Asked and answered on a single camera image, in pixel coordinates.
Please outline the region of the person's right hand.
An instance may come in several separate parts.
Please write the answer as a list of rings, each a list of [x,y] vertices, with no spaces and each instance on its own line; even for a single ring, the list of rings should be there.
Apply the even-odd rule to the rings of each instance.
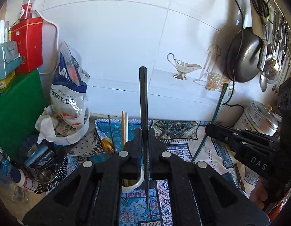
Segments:
[[[264,208],[264,202],[267,200],[268,194],[264,187],[265,179],[259,176],[259,180],[255,188],[251,191],[249,200],[252,201],[260,209]]]

